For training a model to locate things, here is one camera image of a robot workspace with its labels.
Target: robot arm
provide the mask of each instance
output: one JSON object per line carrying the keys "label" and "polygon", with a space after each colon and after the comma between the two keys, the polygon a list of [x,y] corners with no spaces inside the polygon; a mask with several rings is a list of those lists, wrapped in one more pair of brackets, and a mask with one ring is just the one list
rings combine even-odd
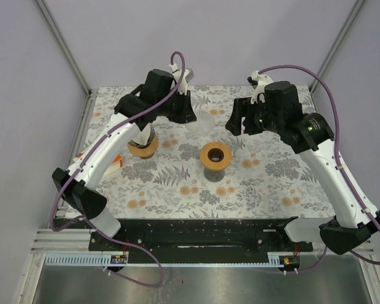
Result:
{"label": "robot arm", "polygon": [[234,100],[226,129],[238,136],[241,120],[244,133],[253,135],[271,131],[312,169],[335,211],[335,218],[292,218],[282,229],[293,242],[323,242],[333,252],[343,254],[370,238],[377,229],[366,213],[380,223],[380,211],[365,197],[345,162],[342,166],[361,195],[366,210],[359,205],[346,184],[334,159],[334,134],[324,117],[304,114],[297,89],[287,81],[271,82],[254,72],[248,79],[255,86],[251,98]]}
{"label": "robot arm", "polygon": [[71,179],[70,174],[76,172],[63,192],[62,198],[111,238],[118,234],[121,225],[108,211],[107,199],[95,190],[108,166],[131,140],[146,145],[151,134],[148,124],[157,117],[164,116],[178,124],[196,121],[196,115],[191,107],[190,91],[187,90],[187,82],[193,77],[193,72],[186,69],[178,91],[170,99],[153,111],[119,127],[129,117],[143,112],[168,95],[182,73],[176,65],[171,67],[173,73],[161,70],[150,71],[144,84],[120,99],[104,130],[87,148],[88,152],[71,164],[67,170],[57,168],[52,174],[54,183],[60,191]]}

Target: wall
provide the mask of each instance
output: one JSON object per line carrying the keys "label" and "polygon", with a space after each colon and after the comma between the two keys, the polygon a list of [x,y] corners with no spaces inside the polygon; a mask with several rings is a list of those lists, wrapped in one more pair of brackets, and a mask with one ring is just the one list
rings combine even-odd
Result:
{"label": "wall", "polygon": [[45,227],[84,95],[32,0],[0,0],[0,303]]}
{"label": "wall", "polygon": [[[380,209],[380,0],[367,2],[325,80],[337,102],[344,159]],[[324,91],[315,97],[333,121]],[[380,259],[380,237],[373,240]]]}
{"label": "wall", "polygon": [[[247,84],[278,64],[316,71],[355,0],[46,0],[91,87],[136,86],[184,53],[191,84]],[[294,72],[278,79],[307,82]]]}

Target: reflective metal floor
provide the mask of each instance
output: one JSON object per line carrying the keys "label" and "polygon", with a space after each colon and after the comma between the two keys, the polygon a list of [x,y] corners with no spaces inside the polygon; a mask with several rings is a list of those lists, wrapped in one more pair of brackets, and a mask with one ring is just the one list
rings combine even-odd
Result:
{"label": "reflective metal floor", "polygon": [[[303,257],[301,268],[315,262]],[[158,280],[157,268],[122,272],[148,282]],[[327,256],[315,271],[299,275],[268,274],[257,269],[171,268],[167,283],[143,288],[99,268],[44,267],[34,303],[43,304],[369,304],[364,277],[351,256]]]}

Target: wooden ring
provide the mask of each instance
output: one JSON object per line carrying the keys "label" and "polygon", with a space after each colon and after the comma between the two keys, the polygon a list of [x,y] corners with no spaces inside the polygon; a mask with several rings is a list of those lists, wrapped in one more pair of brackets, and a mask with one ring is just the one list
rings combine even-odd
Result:
{"label": "wooden ring", "polygon": [[148,147],[137,148],[137,147],[134,147],[134,146],[131,146],[130,144],[128,144],[128,150],[134,156],[138,156],[140,158],[150,158],[155,153],[155,151],[158,149],[158,146],[159,146],[158,136],[155,135],[155,137],[152,139],[152,141]]}
{"label": "wooden ring", "polygon": [[222,142],[209,142],[200,151],[200,160],[204,167],[213,171],[222,171],[232,160],[231,149]]}

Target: leaf pattern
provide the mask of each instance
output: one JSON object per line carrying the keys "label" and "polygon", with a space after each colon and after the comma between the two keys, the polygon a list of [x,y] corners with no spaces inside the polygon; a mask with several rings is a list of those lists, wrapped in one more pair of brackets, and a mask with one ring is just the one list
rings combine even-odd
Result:
{"label": "leaf pattern", "polygon": [[[107,124],[118,100],[134,87],[101,87],[85,145]],[[123,218],[284,218],[328,217],[332,206],[314,173],[277,134],[234,137],[225,130],[234,98],[251,96],[249,85],[189,87],[193,108],[214,116],[215,127],[205,137],[193,136],[184,125],[158,117],[159,138],[154,156],[142,160],[123,147],[123,168],[103,177],[96,189],[108,208]],[[303,111],[314,110],[306,85],[298,85]],[[220,182],[208,182],[200,149],[221,141],[232,151],[232,162]],[[67,217],[77,215],[71,208]]]}

